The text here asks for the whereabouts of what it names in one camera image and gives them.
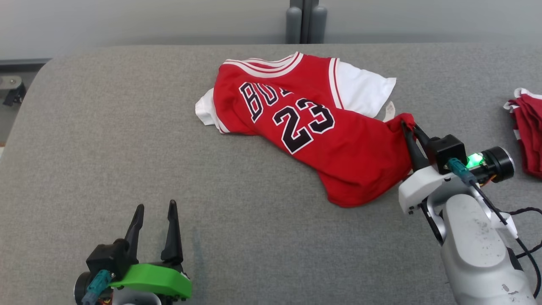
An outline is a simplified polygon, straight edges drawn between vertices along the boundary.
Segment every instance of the teal connector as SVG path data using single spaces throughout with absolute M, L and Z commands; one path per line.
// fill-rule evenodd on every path
M 448 160 L 448 167 L 450 168 L 451 172 L 457 175 L 465 185 L 470 186 L 470 182 L 474 181 L 474 183 L 477 183 L 476 177 L 470 172 L 470 170 L 465 166 L 465 164 L 461 163 L 458 158 L 451 158 Z
M 107 270 L 100 270 L 87 288 L 87 293 L 81 300 L 83 305 L 95 305 L 101 293 L 109 286 L 113 278 Z

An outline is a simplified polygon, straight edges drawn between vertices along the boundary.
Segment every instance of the green 3d-printed part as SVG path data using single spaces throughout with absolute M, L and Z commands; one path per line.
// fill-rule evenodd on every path
M 192 296 L 192 282 L 187 277 L 175 269 L 151 264 L 132 265 L 121 281 L 112 282 L 110 286 L 124 286 L 178 298 Z
M 483 162 L 483 156 L 479 153 L 472 154 L 468 156 L 467 159 L 469 160 L 469 162 L 467 163 L 467 168 L 478 166 Z

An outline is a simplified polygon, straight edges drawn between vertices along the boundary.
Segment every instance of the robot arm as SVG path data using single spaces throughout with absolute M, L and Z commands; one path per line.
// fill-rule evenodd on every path
M 399 204 L 404 213 L 422 210 L 441 244 L 441 257 L 456 302 L 536 304 L 538 291 L 533 296 L 521 265 L 503 238 L 510 234 L 518 239 L 512 217 L 490 208 L 493 205 L 488 204 L 479 188 L 489 181 L 500 182 L 513 176 L 514 164 L 508 153 L 495 147 L 467 158 L 463 143 L 452 135 L 429 139 L 419 127 L 404 129 L 404 133 L 414 173 L 399 187 Z M 428 158 L 422 155 L 414 136 Z M 452 159 L 468 171 L 465 174 L 470 181 L 461 172 L 452 172 Z
M 77 305 L 168 305 L 192 295 L 192 282 L 183 271 L 177 203 L 170 201 L 169 228 L 161 261 L 139 263 L 137 248 L 144 206 L 139 205 L 126 237 L 98 245 L 87 258 L 89 271 L 74 286 Z

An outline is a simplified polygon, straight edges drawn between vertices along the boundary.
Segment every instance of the gray wall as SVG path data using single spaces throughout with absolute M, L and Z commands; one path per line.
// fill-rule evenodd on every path
M 542 40 L 541 0 L 320 0 L 326 43 Z M 288 0 L 4 0 L 0 61 L 133 44 L 284 43 Z
M 541 0 L 320 0 L 326 43 L 541 41 Z
M 284 43 L 288 0 L 3 0 L 0 60 L 133 44 Z

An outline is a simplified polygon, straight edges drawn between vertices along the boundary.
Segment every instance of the gray fabric surface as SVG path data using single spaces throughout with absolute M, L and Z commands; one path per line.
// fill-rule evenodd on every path
M 521 163 L 502 105 L 517 87 L 542 93 L 540 46 L 142 46 L 54 59 L 0 162 L 1 304 L 72 304 L 85 259 L 124 236 L 137 204 L 139 260 L 158 260 L 170 199 L 187 304 L 453 304 L 438 243 L 421 213 L 403 215 L 397 188 L 339 208 L 311 168 L 195 116 L 223 60 L 297 50 L 397 77 L 390 99 L 429 135 L 454 134 L 470 152 L 501 145 Z M 540 207 L 540 181 L 521 170 L 486 190 L 506 211 Z M 537 215 L 516 223 L 527 245 L 542 238 Z

